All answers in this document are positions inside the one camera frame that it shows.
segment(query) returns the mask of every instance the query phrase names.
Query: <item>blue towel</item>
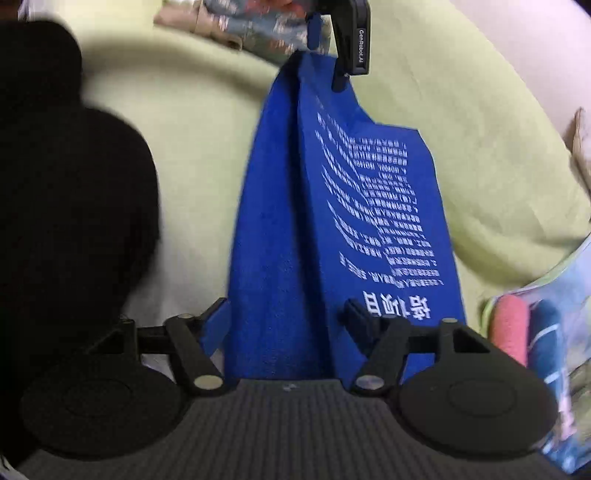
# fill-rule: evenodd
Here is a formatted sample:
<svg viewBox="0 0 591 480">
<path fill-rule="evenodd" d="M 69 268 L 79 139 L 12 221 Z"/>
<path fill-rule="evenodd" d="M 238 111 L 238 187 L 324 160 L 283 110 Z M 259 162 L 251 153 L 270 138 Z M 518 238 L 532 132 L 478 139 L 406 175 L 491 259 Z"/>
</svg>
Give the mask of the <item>blue towel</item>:
<svg viewBox="0 0 591 480">
<path fill-rule="evenodd" d="M 418 325 L 464 321 L 431 155 L 374 123 L 335 60 L 296 53 L 262 111 L 230 268 L 226 375 L 340 378 L 365 361 L 338 321 L 347 299 Z M 406 376 L 433 362 L 413 356 Z"/>
</svg>

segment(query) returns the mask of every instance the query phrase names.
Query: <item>colorful fabric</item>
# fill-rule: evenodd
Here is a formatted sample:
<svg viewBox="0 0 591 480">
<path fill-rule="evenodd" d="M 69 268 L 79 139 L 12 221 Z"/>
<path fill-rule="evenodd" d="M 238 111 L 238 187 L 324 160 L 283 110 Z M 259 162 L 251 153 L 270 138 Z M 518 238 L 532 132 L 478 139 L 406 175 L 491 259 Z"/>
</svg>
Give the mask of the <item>colorful fabric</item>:
<svg viewBox="0 0 591 480">
<path fill-rule="evenodd" d="M 203 0 L 209 21 L 220 37 L 236 38 L 234 48 L 244 49 L 271 63 L 282 65 L 296 50 L 308 50 L 306 12 L 290 1 L 269 3 L 263 0 Z M 164 5 L 182 5 L 198 10 L 201 1 L 165 0 Z M 318 53 L 328 53 L 332 28 L 322 20 L 312 44 Z"/>
<path fill-rule="evenodd" d="M 559 421 L 542 452 L 573 473 L 591 460 L 591 236 L 545 277 L 511 292 L 530 308 L 528 367 L 558 401 Z M 497 299 L 485 309 L 491 314 Z"/>
</svg>

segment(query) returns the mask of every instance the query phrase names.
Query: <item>bed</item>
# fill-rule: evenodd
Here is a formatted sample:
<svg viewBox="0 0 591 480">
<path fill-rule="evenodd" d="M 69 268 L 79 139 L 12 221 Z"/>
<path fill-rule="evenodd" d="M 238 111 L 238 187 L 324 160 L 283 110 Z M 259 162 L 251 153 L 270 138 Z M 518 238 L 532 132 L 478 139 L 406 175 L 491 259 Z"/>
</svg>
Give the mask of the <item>bed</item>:
<svg viewBox="0 0 591 480">
<path fill-rule="evenodd" d="M 473 14 L 470 2 L 456 3 Z M 200 313 L 226 294 L 252 134 L 277 72 L 249 54 L 152 26 L 159 5 L 51 4 L 81 45 L 86 101 L 139 129 L 157 165 L 162 243 L 127 308 L 143 325 Z M 504 47 L 447 0 L 371 6 L 371 74 L 354 79 L 355 91 L 374 120 L 418 128 L 431 150 L 468 324 L 485 332 L 487 299 L 542 276 L 589 233 L 589 198 L 571 169 L 566 130 L 557 130 L 564 119 L 544 112 L 543 95 L 536 100 Z"/>
</svg>

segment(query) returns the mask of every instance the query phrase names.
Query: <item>person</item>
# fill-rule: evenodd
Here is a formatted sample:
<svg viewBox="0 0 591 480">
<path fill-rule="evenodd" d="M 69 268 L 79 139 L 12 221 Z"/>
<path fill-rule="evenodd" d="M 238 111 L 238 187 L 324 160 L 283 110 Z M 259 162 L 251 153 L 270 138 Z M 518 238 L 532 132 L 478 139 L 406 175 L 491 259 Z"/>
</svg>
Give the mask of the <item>person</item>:
<svg viewBox="0 0 591 480">
<path fill-rule="evenodd" d="M 0 0 L 0 453 L 34 448 L 30 383 L 118 320 L 159 239 L 157 174 L 124 121 L 84 106 L 82 55 Z"/>
</svg>

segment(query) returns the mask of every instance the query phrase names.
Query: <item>metal screw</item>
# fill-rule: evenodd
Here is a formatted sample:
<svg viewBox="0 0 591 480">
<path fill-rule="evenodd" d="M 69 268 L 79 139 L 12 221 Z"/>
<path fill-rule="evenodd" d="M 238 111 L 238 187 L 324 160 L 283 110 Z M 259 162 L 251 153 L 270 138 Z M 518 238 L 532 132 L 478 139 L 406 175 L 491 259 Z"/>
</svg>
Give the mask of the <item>metal screw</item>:
<svg viewBox="0 0 591 480">
<path fill-rule="evenodd" d="M 193 384 L 201 390 L 217 390 L 223 385 L 223 379 L 215 375 L 201 375 L 193 381 Z"/>
<path fill-rule="evenodd" d="M 376 375 L 362 375 L 355 380 L 355 385 L 364 390 L 379 390 L 386 382 L 383 378 L 377 377 Z"/>
</svg>

